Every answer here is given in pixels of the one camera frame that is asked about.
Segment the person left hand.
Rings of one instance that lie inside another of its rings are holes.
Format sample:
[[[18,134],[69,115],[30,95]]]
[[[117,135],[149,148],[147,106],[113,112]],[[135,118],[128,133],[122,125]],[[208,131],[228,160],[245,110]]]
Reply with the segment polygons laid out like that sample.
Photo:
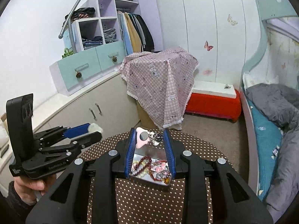
[[[39,180],[32,180],[27,176],[17,176],[14,177],[14,189],[24,203],[33,205],[37,202],[36,192],[39,192],[41,196],[45,195],[56,179],[56,174]]]

